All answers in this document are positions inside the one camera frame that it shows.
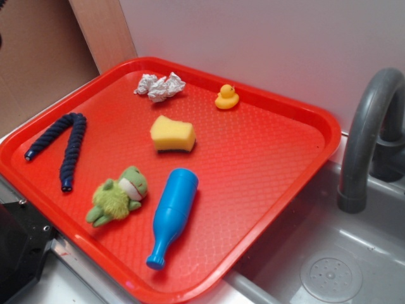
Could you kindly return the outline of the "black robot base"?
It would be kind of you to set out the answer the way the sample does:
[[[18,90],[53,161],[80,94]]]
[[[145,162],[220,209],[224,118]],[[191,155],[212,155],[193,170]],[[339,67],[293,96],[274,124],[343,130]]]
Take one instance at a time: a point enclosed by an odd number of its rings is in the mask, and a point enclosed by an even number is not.
[[[33,204],[1,204],[1,303],[40,281],[54,234],[53,225]]]

